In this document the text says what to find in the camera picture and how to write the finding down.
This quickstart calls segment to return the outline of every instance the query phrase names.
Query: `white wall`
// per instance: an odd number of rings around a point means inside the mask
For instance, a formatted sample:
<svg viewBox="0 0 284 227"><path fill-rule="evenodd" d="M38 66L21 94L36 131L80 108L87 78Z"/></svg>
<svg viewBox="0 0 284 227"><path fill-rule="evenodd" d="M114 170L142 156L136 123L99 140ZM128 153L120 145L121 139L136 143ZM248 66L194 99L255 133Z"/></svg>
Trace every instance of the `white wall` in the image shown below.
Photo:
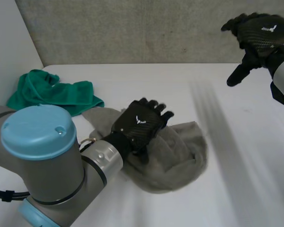
<svg viewBox="0 0 284 227"><path fill-rule="evenodd" d="M43 65L14 0L0 0L0 105L17 88L18 78Z"/></svg>

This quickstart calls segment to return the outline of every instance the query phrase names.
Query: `robotic arm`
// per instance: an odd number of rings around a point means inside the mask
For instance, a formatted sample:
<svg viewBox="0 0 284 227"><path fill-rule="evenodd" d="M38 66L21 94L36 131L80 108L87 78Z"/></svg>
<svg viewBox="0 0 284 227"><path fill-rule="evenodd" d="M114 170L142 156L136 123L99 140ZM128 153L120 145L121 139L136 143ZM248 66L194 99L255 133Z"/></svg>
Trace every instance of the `robotic arm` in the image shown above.
<svg viewBox="0 0 284 227"><path fill-rule="evenodd" d="M145 98L132 102L111 134L80 153L64 109L40 105L15 112L0 106L0 166L18 174L30 193L19 207L22 216L35 227L69 227L130 152L147 161L146 145L173 116L161 115L164 109Z"/></svg>

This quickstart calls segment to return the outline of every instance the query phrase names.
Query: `light blue cap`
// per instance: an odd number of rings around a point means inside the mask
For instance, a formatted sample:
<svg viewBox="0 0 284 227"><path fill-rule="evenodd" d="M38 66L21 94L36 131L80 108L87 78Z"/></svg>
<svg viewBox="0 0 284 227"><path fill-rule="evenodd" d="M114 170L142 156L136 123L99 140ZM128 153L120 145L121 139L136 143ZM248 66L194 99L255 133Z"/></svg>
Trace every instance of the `light blue cap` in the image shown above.
<svg viewBox="0 0 284 227"><path fill-rule="evenodd" d="M33 227L60 227L26 199L18 207L18 211Z"/></svg>
<svg viewBox="0 0 284 227"><path fill-rule="evenodd" d="M1 128L1 142L12 155L25 160L57 157L74 144L71 115L55 105L30 106L12 114Z"/></svg>

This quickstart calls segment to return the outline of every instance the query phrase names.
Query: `gray towel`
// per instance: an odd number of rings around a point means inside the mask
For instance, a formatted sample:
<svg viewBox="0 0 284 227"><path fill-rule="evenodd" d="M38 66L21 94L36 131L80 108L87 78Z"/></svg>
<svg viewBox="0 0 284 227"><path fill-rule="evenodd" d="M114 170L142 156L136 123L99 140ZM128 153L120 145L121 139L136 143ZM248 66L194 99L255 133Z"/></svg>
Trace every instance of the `gray towel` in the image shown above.
<svg viewBox="0 0 284 227"><path fill-rule="evenodd" d="M95 128L91 138L111 132L121 112L92 108L82 114ZM165 127L147 146L149 163L130 154L123 170L141 189L151 193L174 191L196 180L205 170L207 145L196 122Z"/></svg>

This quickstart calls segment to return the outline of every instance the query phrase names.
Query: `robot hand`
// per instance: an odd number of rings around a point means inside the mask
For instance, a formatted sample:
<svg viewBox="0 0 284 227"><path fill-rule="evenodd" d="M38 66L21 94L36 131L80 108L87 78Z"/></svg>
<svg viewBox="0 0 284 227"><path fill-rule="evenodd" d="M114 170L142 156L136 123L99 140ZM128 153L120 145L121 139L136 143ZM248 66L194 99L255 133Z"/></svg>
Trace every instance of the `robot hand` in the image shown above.
<svg viewBox="0 0 284 227"><path fill-rule="evenodd" d="M221 28L231 31L245 50L245 56L227 79L232 87L240 83L252 69L268 68L271 76L284 61L284 18L278 15L257 14L240 16L229 20ZM284 104L284 95L271 83L273 98Z"/></svg>
<svg viewBox="0 0 284 227"><path fill-rule="evenodd" d="M133 101L124 113L112 126L112 132L118 132L130 141L133 153L142 157L141 161L147 162L146 145L157 133L163 129L167 121L174 116L171 111L161 112L166 108L155 100Z"/></svg>

